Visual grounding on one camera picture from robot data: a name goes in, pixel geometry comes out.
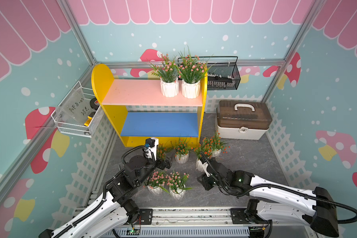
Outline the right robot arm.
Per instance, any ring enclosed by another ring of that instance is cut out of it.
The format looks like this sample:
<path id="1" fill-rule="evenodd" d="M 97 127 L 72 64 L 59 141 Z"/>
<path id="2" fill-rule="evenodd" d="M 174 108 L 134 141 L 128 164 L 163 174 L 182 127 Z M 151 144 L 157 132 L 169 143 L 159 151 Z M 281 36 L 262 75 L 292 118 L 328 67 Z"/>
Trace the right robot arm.
<path id="1" fill-rule="evenodd" d="M 316 187 L 299 189 L 275 183 L 242 170 L 232 171 L 203 152 L 198 159 L 204 173 L 197 178 L 205 190 L 217 187 L 236 198 L 250 196 L 242 219 L 251 224 L 276 221 L 308 225 L 324 236 L 339 237 L 338 226 L 357 222 L 357 209 L 335 202 L 329 192 Z"/>

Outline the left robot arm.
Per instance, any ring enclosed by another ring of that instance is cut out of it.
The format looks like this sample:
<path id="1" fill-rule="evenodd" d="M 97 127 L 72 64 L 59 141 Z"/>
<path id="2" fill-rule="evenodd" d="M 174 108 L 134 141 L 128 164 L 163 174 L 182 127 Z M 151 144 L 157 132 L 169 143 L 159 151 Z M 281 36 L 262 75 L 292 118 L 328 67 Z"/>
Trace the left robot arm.
<path id="1" fill-rule="evenodd" d="M 105 182 L 102 194 L 94 202 L 61 227 L 46 229 L 39 237 L 98 238 L 116 226 L 136 222 L 140 209 L 132 196 L 156 168 L 171 167 L 170 162 L 157 157 L 158 145 L 159 140 L 151 137 L 146 139 L 144 145 L 123 154 L 123 169 Z"/>

